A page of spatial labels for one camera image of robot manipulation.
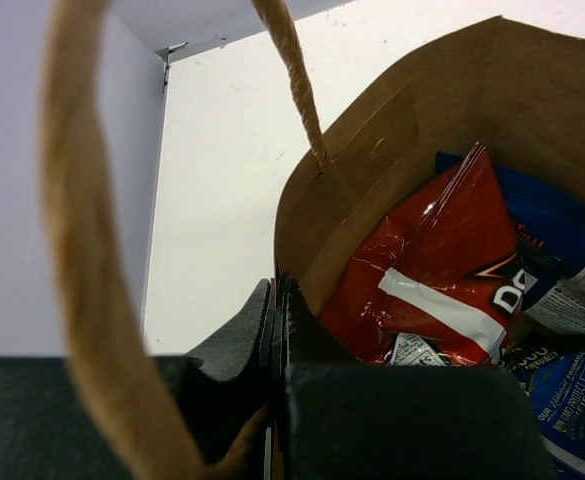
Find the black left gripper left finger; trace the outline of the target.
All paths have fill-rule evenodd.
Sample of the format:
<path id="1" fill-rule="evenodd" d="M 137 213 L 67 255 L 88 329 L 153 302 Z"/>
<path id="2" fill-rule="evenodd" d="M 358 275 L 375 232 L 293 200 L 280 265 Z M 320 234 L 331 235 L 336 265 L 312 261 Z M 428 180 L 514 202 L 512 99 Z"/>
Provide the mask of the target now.
<path id="1" fill-rule="evenodd" d="M 272 330 L 271 284 L 185 355 L 154 362 L 209 463 L 223 458 L 265 403 L 259 351 Z M 60 358 L 0 358 L 0 479 L 128 479 L 86 416 Z"/>

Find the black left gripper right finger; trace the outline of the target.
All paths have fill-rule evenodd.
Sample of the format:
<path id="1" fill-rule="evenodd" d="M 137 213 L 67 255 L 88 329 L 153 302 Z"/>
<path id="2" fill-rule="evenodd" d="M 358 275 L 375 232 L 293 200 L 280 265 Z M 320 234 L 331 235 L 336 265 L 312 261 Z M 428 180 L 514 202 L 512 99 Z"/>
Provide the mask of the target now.
<path id="1" fill-rule="evenodd" d="M 370 366 L 276 283 L 276 479 L 552 479 L 530 403 L 495 367 Z"/>

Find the red snack packet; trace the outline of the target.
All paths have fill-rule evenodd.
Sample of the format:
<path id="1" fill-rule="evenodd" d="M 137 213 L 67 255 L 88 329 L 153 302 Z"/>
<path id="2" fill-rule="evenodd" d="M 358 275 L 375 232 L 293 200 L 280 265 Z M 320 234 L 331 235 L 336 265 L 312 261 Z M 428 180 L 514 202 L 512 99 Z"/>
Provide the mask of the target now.
<path id="1" fill-rule="evenodd" d="M 383 218 L 320 321 L 370 364 L 498 364 L 524 291 L 515 224 L 489 152 L 475 144 Z"/>

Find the dark blue pretzel packet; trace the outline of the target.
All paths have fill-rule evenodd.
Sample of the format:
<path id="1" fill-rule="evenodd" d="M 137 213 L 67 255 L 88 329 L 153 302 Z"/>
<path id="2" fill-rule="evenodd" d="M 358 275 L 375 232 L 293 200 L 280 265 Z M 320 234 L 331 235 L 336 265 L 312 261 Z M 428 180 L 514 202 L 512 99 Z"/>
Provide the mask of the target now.
<path id="1" fill-rule="evenodd" d="M 560 479 L 585 479 L 585 351 L 529 343 L 500 365 L 528 396 Z"/>

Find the dark blue snack packet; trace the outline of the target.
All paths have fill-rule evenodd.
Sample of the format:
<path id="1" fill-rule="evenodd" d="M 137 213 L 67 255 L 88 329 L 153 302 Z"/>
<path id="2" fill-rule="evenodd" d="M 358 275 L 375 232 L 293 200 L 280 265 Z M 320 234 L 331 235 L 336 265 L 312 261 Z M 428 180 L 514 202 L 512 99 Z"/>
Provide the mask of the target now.
<path id="1" fill-rule="evenodd" d="M 523 312 L 562 335 L 585 335 L 585 204 L 518 170 L 494 167 L 519 236 Z"/>

